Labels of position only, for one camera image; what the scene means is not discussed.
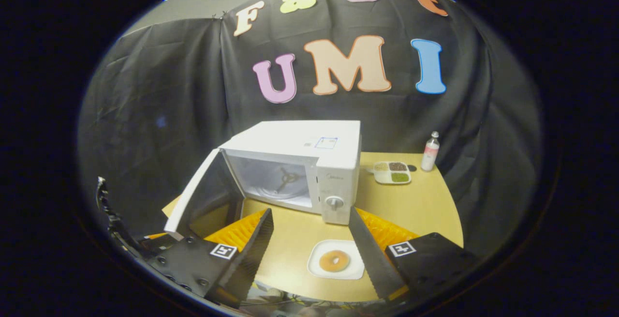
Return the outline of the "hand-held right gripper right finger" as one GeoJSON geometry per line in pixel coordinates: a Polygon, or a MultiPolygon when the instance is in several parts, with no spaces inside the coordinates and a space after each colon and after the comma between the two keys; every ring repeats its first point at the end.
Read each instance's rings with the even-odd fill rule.
{"type": "Polygon", "coordinates": [[[380,299],[418,303],[464,277],[478,257],[440,233],[413,236],[358,208],[348,224],[354,243],[380,299]]]}

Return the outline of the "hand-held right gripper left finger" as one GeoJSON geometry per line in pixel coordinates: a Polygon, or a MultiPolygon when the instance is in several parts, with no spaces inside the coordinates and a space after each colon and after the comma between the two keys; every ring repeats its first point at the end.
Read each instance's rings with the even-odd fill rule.
{"type": "Polygon", "coordinates": [[[204,300],[238,308],[248,296],[274,232],[267,208],[228,225],[211,240],[187,236],[146,262],[204,300]]]}

